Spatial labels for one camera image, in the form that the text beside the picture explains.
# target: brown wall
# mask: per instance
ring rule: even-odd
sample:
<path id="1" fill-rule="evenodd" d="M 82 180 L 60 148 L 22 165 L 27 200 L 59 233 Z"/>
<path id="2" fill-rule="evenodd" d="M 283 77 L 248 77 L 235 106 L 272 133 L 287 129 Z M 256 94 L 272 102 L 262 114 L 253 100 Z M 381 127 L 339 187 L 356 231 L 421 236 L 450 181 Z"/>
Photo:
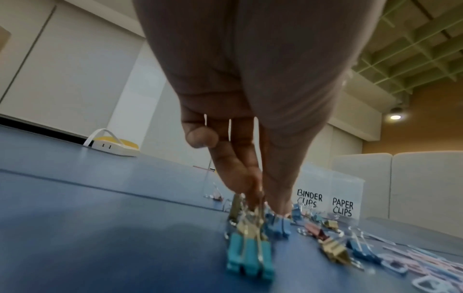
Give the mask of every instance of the brown wall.
<path id="1" fill-rule="evenodd" d="M 365 141 L 363 153 L 463 151 L 463 80 L 440 82 L 417 89 L 406 117 L 386 117 L 380 141 Z"/>

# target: human hand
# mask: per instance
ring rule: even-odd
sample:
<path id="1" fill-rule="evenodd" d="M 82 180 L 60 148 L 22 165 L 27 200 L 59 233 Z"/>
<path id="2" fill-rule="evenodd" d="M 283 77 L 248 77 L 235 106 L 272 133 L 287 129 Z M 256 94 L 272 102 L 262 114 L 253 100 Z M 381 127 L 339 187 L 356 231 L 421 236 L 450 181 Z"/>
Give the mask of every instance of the human hand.
<path id="1" fill-rule="evenodd" d="M 134 3 L 180 99 L 186 141 L 208 147 L 225 185 L 245 193 L 251 205 L 263 188 L 276 213 L 289 212 L 310 143 L 329 119 L 384 0 Z"/>

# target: gray cushioned panel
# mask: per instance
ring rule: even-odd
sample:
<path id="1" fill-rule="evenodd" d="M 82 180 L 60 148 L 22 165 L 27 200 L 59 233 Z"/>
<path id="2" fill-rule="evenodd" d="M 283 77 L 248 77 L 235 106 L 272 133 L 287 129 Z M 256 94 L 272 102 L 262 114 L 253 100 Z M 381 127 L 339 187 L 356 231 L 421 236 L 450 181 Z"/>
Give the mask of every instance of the gray cushioned panel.
<path id="1" fill-rule="evenodd" d="M 391 161 L 389 153 L 371 153 L 342 155 L 331 162 L 334 171 L 365 180 L 360 218 L 388 218 Z"/>
<path id="2" fill-rule="evenodd" d="M 392 160 L 390 219 L 463 237 L 463 152 Z"/>

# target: finger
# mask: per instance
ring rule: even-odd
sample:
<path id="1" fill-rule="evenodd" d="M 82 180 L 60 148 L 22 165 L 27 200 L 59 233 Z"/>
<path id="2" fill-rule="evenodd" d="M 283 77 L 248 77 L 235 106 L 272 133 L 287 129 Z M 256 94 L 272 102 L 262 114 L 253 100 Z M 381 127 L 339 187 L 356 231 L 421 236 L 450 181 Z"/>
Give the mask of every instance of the finger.
<path id="1" fill-rule="evenodd" d="M 185 139 L 190 146 L 213 148 L 217 145 L 218 135 L 205 125 L 204 114 L 193 112 L 181 105 L 181 121 Z"/>
<path id="2" fill-rule="evenodd" d="M 291 212 L 291 193 L 310 143 L 323 127 L 316 126 L 304 133 L 282 135 L 266 131 L 263 141 L 265 167 L 262 184 L 269 206 L 277 214 Z"/>
<path id="3" fill-rule="evenodd" d="M 236 157 L 247 167 L 254 181 L 251 190 L 246 193 L 246 199 L 251 208 L 259 203 L 260 190 L 262 190 L 262 172 L 259 168 L 253 136 L 253 117 L 237 118 L 231 121 L 231 145 Z"/>
<path id="4" fill-rule="evenodd" d="M 233 150 L 228 135 L 229 120 L 208 119 L 207 124 L 219 137 L 217 145 L 209 148 L 217 173 L 228 188 L 247 193 L 253 186 L 253 178 Z"/>

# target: power strip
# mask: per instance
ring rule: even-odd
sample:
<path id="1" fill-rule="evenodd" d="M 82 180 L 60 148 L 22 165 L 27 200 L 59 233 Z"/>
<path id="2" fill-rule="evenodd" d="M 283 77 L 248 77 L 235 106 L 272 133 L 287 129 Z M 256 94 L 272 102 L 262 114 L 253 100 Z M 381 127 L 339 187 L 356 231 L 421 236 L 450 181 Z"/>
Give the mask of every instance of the power strip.
<path id="1" fill-rule="evenodd" d="M 95 136 L 97 136 L 101 132 L 108 132 L 117 142 L 109 141 L 109 140 L 94 140 Z M 111 131 L 107 130 L 106 128 L 101 128 L 95 130 L 83 143 L 84 146 L 89 147 L 90 143 L 93 141 L 92 149 L 112 153 L 115 155 L 121 156 L 129 156 L 129 157 L 136 157 L 140 154 L 140 150 L 137 148 L 133 148 L 131 146 L 125 145 L 120 139 L 118 139 Z"/>

